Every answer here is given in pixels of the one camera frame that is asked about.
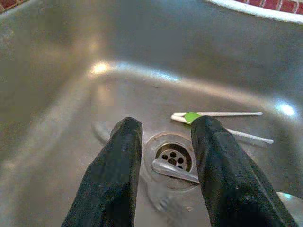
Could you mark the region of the flat-handled steel spoon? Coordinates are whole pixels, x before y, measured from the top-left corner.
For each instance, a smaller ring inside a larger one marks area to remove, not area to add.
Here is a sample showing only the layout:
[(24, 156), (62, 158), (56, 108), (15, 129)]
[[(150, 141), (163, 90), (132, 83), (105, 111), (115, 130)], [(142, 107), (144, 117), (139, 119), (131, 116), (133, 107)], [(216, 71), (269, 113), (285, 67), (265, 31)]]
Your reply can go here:
[[(197, 175), (189, 173), (183, 169), (180, 169), (164, 160), (159, 158), (152, 161), (152, 169), (162, 175), (175, 177), (177, 179), (186, 180), (189, 182), (199, 184), (199, 179)], [(290, 211), (291, 215), (294, 216), (303, 216), (303, 200), (283, 192), (276, 192), (280, 200)]]

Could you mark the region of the white training chopsticks green clip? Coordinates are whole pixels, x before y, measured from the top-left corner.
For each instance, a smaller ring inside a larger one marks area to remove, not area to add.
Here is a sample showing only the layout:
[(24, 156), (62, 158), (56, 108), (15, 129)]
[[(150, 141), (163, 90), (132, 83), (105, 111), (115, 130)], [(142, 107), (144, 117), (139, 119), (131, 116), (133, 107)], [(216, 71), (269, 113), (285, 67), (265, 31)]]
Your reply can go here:
[[(191, 125), (194, 120), (201, 116), (211, 116), (211, 117), (235, 117), (235, 116), (262, 116), (262, 112), (174, 112), (171, 115), (171, 120), (185, 123)], [(266, 139), (254, 135), (250, 135), (247, 133), (235, 131), (232, 129), (227, 129), (229, 133), (232, 135), (262, 141), (268, 144), (273, 144), (274, 141), (272, 139)]]

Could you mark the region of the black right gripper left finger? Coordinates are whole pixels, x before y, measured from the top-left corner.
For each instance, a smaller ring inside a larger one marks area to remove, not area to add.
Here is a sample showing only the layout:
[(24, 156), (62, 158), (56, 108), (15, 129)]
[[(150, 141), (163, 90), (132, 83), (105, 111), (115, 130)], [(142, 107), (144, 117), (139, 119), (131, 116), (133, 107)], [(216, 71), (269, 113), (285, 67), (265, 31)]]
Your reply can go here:
[(61, 227), (134, 227), (142, 124), (119, 121), (87, 168)]

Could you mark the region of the steel sink drain strainer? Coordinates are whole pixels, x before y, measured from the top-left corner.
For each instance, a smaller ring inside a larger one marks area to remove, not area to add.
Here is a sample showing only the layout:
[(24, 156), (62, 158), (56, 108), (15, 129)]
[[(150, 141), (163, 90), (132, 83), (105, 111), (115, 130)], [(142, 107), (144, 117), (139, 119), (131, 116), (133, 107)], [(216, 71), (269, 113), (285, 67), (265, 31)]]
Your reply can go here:
[(165, 185), (168, 189), (186, 191), (196, 186), (195, 183), (161, 175), (152, 169), (152, 162), (160, 159), (174, 165), (180, 170), (197, 174), (195, 155), (191, 141), (176, 134), (158, 134), (152, 137), (145, 145), (143, 152), (144, 168), (147, 176), (153, 182)]

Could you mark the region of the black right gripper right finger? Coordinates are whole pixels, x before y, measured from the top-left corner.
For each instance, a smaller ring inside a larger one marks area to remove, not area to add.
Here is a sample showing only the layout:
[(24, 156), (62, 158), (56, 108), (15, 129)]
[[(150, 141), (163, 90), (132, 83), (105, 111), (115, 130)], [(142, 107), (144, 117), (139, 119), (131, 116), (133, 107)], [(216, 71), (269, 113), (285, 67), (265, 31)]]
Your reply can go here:
[(191, 140), (212, 227), (298, 227), (263, 171), (217, 119), (194, 120)]

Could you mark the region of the empty steel sink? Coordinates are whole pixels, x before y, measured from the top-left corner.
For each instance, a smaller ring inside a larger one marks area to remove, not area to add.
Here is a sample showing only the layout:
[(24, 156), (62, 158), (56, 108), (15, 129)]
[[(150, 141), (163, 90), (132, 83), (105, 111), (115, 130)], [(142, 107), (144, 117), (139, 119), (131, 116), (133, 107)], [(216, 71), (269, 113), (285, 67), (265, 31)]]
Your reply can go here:
[(268, 138), (238, 143), (273, 188), (303, 199), (303, 24), (204, 0), (29, 0), (0, 13), (0, 227), (60, 227), (84, 173), (125, 117), (142, 123), (135, 227), (210, 227), (158, 150), (193, 158), (174, 112)]

